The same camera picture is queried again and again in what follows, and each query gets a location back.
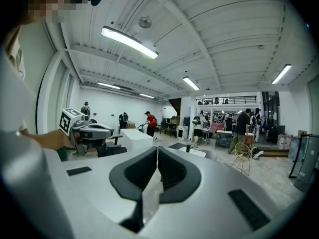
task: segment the gold wire chair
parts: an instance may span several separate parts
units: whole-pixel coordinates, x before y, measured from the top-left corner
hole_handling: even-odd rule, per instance
[[[252,157],[252,152],[251,152],[251,149],[244,143],[237,143],[235,145],[235,155],[236,155],[236,159],[234,161],[234,163],[231,165],[233,166],[236,162],[237,159],[239,159],[239,163],[237,165],[237,169],[240,169],[241,172],[244,172],[245,174],[247,174],[247,176],[249,176],[249,172],[250,172],[250,158]],[[243,167],[244,167],[244,162],[249,162],[249,166],[248,166],[248,173],[246,173],[244,170],[243,170]]]

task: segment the ceiling light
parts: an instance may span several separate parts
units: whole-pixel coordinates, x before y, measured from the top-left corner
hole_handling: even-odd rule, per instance
[[[196,84],[188,76],[184,77],[183,80],[186,81],[193,89],[199,90],[199,87],[196,86]]]
[[[145,95],[145,94],[140,94],[141,96],[143,97],[147,97],[147,98],[155,98],[155,97],[151,97],[151,96],[148,96],[148,95]]]
[[[121,88],[119,88],[119,87],[117,87],[117,86],[105,84],[105,83],[102,83],[102,82],[98,82],[98,84],[101,85],[101,86],[105,86],[105,87],[109,87],[109,88],[113,88],[113,89],[117,89],[117,90],[120,90],[120,89],[121,89]]]
[[[136,49],[142,53],[144,53],[145,55],[149,56],[150,58],[156,58],[159,54],[155,51],[152,51],[148,48],[146,48],[144,45],[142,45],[142,43],[138,40],[136,40],[135,38],[124,34],[120,31],[117,31],[111,27],[108,26],[103,26],[102,31],[101,31],[101,35],[111,38],[113,40],[116,40],[118,42],[121,42],[127,46],[130,46],[133,49]]]
[[[283,70],[280,74],[272,81],[272,84],[276,84],[279,80],[285,75],[286,72],[291,68],[291,64],[287,64],[284,66]]]

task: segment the white box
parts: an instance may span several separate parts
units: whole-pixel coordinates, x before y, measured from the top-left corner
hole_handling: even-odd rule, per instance
[[[127,151],[140,148],[153,147],[153,137],[144,134],[137,129],[121,129],[122,138],[119,138],[118,144],[125,147]]]

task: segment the white wall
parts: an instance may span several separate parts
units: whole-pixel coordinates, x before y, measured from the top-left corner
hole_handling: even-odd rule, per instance
[[[163,105],[162,116],[163,116],[163,118],[171,118],[172,116],[177,116],[177,112],[175,111],[173,106],[171,106],[171,105]]]
[[[319,76],[309,82],[309,93],[312,104],[312,133],[319,134]]]
[[[21,28],[19,42],[24,59],[24,81],[37,96],[45,70],[54,55],[53,47],[46,35],[42,22],[24,25]],[[31,105],[32,110],[25,116],[25,122],[29,132],[36,133],[36,100]]]
[[[61,87],[62,77],[64,74],[65,68],[60,63],[56,74],[53,79],[52,88],[49,96],[49,107],[48,107],[48,131],[57,129],[56,126],[56,117],[61,117],[61,114],[56,113],[56,107],[58,103],[59,90]]]
[[[146,111],[150,111],[157,118],[158,123],[161,122],[162,104],[160,103],[81,88],[77,105],[72,107],[79,110],[85,101],[89,102],[91,114],[97,113],[91,118],[112,129],[116,129],[119,125],[119,115],[123,112],[129,115],[129,120],[136,126],[146,121],[144,114]]]
[[[298,135],[298,130],[311,133],[311,107],[308,87],[279,92],[280,125],[286,126],[286,133]]]
[[[191,97],[181,98],[179,125],[183,125],[184,117],[190,116],[190,104],[191,104]]]
[[[67,101],[68,108],[73,108],[77,111],[81,110],[81,107],[84,106],[84,102],[79,106],[79,97],[80,97],[80,80],[77,77],[72,77],[70,82],[70,89],[68,91],[69,100]]]

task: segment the man in red shirt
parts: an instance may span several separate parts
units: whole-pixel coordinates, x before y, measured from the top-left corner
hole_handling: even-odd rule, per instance
[[[151,115],[149,111],[145,114],[147,115],[147,124],[149,124],[147,134],[153,137],[156,127],[156,118],[154,115]]]

